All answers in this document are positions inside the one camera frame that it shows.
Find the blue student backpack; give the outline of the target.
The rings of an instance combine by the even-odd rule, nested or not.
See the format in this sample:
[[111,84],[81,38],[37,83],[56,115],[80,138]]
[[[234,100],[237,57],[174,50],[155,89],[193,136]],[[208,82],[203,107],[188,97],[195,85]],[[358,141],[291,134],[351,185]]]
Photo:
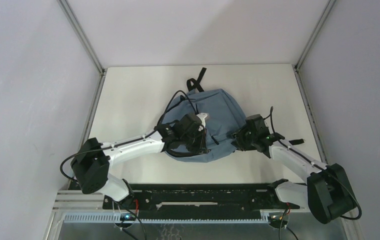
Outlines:
[[206,131],[193,145],[179,144],[165,151],[177,161],[209,163],[227,157],[236,150],[232,145],[233,133],[245,125],[246,115],[229,93],[223,89],[205,91],[202,88],[206,70],[203,67],[198,78],[187,80],[188,92],[177,91],[159,118],[160,123],[167,124],[190,113],[208,114]]

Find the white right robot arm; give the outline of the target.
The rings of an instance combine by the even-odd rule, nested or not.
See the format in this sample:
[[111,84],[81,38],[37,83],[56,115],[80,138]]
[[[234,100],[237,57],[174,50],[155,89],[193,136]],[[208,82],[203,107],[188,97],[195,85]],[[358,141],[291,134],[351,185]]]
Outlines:
[[273,125],[267,126],[261,115],[247,117],[243,127],[231,137],[237,150],[262,153],[303,180],[303,184],[288,179],[274,182],[272,191],[267,194],[267,203],[271,207],[294,204],[308,209],[322,224],[337,218],[356,221],[362,217],[361,205],[345,169],[337,163],[328,165],[304,153]]

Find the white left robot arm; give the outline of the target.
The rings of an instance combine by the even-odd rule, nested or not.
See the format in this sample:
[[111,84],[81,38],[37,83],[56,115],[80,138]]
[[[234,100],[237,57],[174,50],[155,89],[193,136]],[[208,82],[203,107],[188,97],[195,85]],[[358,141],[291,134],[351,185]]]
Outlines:
[[160,123],[153,130],[127,140],[99,142],[93,137],[67,160],[71,161],[71,169],[83,194],[103,194],[127,209],[133,205],[135,196],[128,182],[113,174],[115,166],[162,152],[176,158],[206,154],[208,119],[208,113],[188,113],[180,120]]

